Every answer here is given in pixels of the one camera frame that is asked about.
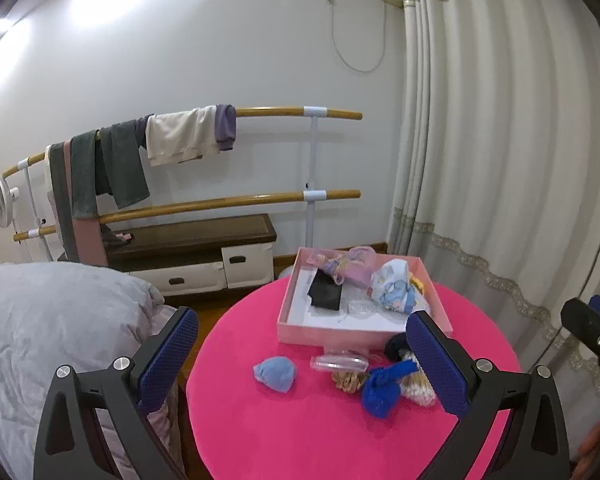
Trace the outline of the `right hand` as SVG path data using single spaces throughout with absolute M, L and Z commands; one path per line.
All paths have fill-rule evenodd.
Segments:
M 572 471 L 572 478 L 582 478 L 596 468 L 600 461 L 600 421 L 578 447 L 578 459 Z

